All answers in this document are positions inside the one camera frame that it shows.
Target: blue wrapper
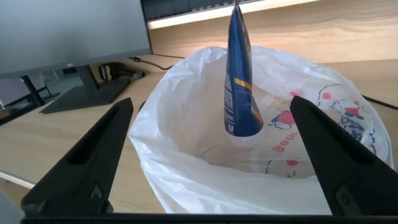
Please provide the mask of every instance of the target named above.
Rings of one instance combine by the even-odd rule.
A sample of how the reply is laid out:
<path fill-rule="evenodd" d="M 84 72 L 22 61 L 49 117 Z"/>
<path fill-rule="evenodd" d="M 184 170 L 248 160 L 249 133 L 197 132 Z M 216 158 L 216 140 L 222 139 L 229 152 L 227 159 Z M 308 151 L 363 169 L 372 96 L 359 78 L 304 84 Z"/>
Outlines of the blue wrapper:
<path fill-rule="evenodd" d="M 233 136 L 258 133 L 264 122 L 252 97 L 251 46 L 236 1 L 228 31 L 228 58 L 224 84 L 224 126 Z"/>

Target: monitor base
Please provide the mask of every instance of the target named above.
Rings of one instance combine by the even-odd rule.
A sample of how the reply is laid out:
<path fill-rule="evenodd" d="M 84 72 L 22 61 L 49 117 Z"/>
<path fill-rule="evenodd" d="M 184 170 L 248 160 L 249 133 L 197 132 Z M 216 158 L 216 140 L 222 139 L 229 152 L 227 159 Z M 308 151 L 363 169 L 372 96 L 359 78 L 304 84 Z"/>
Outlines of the monitor base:
<path fill-rule="evenodd" d="M 75 86 L 40 113 L 49 114 L 61 111 L 108 105 L 130 84 L 129 78 L 120 78 L 99 84 L 99 89 L 89 91 L 84 85 Z"/>

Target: desk surface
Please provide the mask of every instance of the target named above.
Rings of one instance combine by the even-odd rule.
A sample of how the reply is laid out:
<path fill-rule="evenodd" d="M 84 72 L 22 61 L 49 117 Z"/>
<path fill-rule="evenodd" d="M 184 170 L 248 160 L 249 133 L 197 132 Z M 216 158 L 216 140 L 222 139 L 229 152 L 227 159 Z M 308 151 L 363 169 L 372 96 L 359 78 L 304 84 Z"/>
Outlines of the desk surface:
<path fill-rule="evenodd" d="M 163 74 L 150 73 L 132 82 L 117 99 L 132 98 L 132 121 Z M 373 106 L 387 127 L 392 147 L 398 148 L 398 111 Z M 39 108 L 1 126 L 0 177 L 31 188 L 109 108 L 110 105 L 46 115 L 40 114 Z M 394 154 L 395 161 L 398 161 L 397 155 Z M 116 212 L 164 212 L 141 171 L 139 158 L 128 138 L 124 143 L 110 201 Z"/>

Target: trash bag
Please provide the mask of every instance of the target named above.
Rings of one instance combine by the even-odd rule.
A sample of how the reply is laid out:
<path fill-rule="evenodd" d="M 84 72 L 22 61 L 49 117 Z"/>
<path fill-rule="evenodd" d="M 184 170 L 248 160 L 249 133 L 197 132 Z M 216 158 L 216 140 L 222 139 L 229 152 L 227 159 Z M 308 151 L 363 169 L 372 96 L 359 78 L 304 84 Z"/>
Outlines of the trash bag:
<path fill-rule="evenodd" d="M 129 137 L 166 212 L 331 214 L 289 110 L 294 95 L 393 166 L 386 128 L 351 81 L 287 52 L 251 50 L 252 94 L 264 126 L 249 144 L 235 144 L 224 128 L 221 47 L 172 67 L 137 115 Z"/>

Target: cartoon print on bag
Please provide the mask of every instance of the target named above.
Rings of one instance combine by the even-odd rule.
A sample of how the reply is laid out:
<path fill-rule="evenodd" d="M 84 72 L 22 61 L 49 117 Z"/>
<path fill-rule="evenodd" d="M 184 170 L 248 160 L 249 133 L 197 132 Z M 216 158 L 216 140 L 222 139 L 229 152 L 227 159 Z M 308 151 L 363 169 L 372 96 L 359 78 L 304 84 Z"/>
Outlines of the cartoon print on bag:
<path fill-rule="evenodd" d="M 292 124 L 295 124 L 292 112 L 288 110 L 281 111 L 274 119 L 271 120 L 271 124 L 268 126 L 274 126 L 275 128 L 288 130 L 292 128 Z"/>

